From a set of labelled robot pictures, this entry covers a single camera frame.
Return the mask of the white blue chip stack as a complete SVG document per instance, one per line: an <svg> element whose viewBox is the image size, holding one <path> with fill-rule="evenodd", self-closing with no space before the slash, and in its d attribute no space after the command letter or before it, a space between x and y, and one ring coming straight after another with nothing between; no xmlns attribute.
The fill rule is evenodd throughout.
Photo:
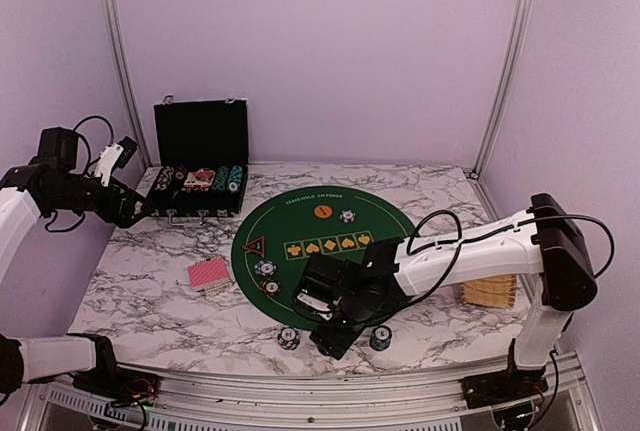
<svg viewBox="0 0 640 431"><path fill-rule="evenodd" d="M282 349L294 350L300 344L300 333L293 327L284 327L279 331L277 341Z"/></svg>

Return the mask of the teal chip stack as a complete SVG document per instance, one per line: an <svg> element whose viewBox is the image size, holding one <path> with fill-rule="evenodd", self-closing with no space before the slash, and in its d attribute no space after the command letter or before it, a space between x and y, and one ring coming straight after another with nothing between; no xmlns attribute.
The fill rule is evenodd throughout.
<svg viewBox="0 0 640 431"><path fill-rule="evenodd" d="M380 325L375 327L370 334L370 347L377 352L389 348L392 341L392 331L388 326Z"/></svg>

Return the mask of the white blue chips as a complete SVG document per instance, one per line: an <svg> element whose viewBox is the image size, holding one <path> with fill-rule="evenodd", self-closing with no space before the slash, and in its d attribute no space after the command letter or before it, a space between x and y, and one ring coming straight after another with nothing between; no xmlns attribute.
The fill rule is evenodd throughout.
<svg viewBox="0 0 640 431"><path fill-rule="evenodd" d="M256 275L259 275L262 277L270 277L276 273L277 266L271 260L262 259L254 265L253 270Z"/></svg>

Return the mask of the orange dealer button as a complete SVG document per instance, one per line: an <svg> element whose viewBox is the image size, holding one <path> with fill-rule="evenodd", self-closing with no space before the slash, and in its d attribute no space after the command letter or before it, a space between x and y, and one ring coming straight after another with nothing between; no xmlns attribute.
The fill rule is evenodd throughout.
<svg viewBox="0 0 640 431"><path fill-rule="evenodd" d="M313 213L318 219L329 219L333 215L333 209L328 205L318 205Z"/></svg>

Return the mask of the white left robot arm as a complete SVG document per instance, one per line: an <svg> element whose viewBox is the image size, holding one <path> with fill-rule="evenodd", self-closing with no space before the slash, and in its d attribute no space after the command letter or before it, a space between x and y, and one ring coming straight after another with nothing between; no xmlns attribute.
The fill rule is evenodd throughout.
<svg viewBox="0 0 640 431"><path fill-rule="evenodd" d="M93 213L126 229L151 216L156 206L115 178L62 172L40 162L10 169L1 179L1 274L40 218L69 210ZM24 383L86 372L89 382L106 396L125 389L126 374L117 367L110 341L81 334L45 338L1 338L1 393L9 395Z"/></svg>

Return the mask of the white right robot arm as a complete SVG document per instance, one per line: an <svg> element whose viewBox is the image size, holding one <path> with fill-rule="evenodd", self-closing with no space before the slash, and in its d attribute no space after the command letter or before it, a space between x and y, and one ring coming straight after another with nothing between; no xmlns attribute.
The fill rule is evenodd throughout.
<svg viewBox="0 0 640 431"><path fill-rule="evenodd" d="M495 389L515 399L534 382L570 315L597 294L579 216L549 194L532 196L509 218L438 237L388 238L366 246L360 262L308 258L293 300L320 318L312 339L335 359L362 329L382 323L442 286L510 275L537 278L535 298L513 346L513 363Z"/></svg>

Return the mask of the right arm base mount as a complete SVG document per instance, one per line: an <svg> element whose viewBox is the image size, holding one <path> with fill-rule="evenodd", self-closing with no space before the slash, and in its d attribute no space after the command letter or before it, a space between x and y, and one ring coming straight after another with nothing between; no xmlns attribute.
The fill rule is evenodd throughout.
<svg viewBox="0 0 640 431"><path fill-rule="evenodd" d="M460 383L469 409L494 406L546 392L544 372L497 371L463 378Z"/></svg>

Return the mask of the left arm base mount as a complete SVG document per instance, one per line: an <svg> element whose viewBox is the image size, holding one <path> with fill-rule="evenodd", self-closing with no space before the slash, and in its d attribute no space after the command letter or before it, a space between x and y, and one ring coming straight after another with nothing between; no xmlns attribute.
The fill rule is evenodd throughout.
<svg viewBox="0 0 640 431"><path fill-rule="evenodd" d="M77 372L72 382L76 389L109 398L122 406L154 399L159 384L158 375L127 368L117 368L115 372L97 369Z"/></svg>

